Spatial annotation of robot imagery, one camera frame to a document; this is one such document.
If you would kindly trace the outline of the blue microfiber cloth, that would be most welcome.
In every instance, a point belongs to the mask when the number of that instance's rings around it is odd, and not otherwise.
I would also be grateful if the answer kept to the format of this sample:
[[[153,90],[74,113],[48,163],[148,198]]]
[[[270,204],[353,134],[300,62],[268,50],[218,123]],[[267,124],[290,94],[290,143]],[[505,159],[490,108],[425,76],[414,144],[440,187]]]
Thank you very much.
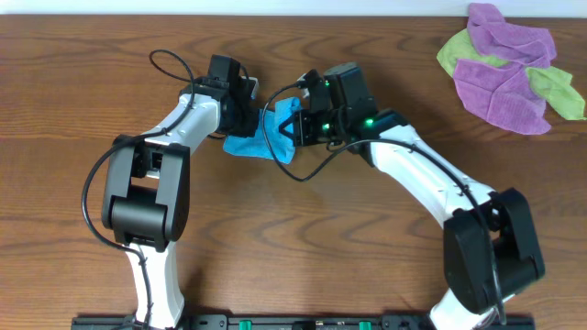
[[[300,109],[300,99],[290,97],[277,102],[275,110],[267,111],[265,115],[267,138],[278,161],[284,164],[289,164],[294,158],[295,146],[290,138],[279,132],[279,125]],[[227,137],[223,150],[238,157],[272,159],[260,126],[253,137]]]

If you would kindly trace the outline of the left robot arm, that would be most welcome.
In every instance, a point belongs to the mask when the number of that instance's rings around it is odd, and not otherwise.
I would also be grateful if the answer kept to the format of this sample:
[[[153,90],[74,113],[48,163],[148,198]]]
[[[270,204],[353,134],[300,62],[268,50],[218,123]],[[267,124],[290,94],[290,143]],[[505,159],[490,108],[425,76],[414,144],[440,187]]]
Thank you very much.
[[[206,75],[189,72],[177,105],[138,136],[117,137],[109,155],[103,226],[127,255],[138,297],[134,324],[173,329],[183,314],[176,243],[190,208],[190,158],[214,133],[253,136],[258,81],[237,60],[213,55]]]

